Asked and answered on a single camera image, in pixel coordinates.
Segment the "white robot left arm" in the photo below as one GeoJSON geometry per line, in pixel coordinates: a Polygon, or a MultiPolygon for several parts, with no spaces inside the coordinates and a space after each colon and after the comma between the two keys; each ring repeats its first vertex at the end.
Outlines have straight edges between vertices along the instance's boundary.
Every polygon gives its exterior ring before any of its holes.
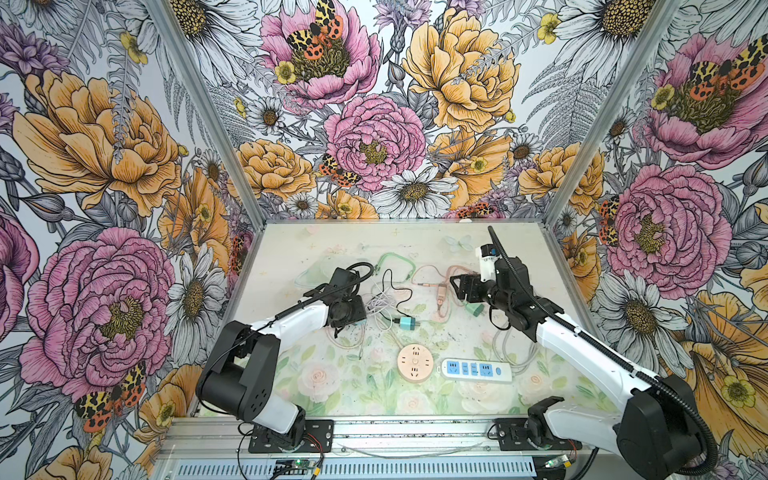
{"type": "Polygon", "coordinates": [[[324,328],[338,333],[365,320],[360,286],[373,273],[369,262],[337,268],[329,281],[287,309],[252,324],[227,323],[196,386],[202,406],[295,443],[305,431],[306,413],[273,391],[279,356],[311,333],[324,328]]]}

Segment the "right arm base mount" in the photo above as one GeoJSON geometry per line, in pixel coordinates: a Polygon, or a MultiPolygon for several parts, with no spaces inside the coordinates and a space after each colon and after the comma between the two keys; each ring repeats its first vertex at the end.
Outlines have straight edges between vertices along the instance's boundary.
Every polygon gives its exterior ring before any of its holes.
{"type": "Polygon", "coordinates": [[[536,420],[522,417],[495,419],[486,433],[501,451],[563,450],[578,452],[582,443],[555,437],[536,420]]]}

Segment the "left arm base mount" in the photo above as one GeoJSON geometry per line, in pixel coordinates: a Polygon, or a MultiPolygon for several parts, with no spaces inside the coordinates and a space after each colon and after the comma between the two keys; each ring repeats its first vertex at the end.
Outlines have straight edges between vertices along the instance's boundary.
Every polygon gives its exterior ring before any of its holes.
{"type": "Polygon", "coordinates": [[[332,450],[334,429],[335,422],[329,419],[300,421],[297,427],[285,434],[256,426],[247,450],[251,454],[325,454],[332,450]]]}

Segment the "teal charger plug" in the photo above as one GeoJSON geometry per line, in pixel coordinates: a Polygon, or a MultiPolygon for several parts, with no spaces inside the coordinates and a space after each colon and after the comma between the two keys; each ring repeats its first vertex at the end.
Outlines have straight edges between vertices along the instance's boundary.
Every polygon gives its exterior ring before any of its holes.
{"type": "Polygon", "coordinates": [[[417,328],[418,323],[413,317],[405,316],[399,318],[398,325],[401,330],[414,331],[417,328]]]}

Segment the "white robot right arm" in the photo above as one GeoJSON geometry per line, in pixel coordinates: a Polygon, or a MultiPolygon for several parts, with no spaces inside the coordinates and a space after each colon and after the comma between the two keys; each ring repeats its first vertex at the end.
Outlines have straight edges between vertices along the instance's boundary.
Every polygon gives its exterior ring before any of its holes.
{"type": "Polygon", "coordinates": [[[533,292],[518,259],[490,254],[477,273],[451,277],[458,299],[501,312],[509,328],[555,353],[597,386],[617,411],[609,414],[550,396],[528,409],[526,442],[538,448],[580,442],[623,458],[644,479],[714,470],[719,449],[680,377],[660,377],[618,354],[533,292]]]}

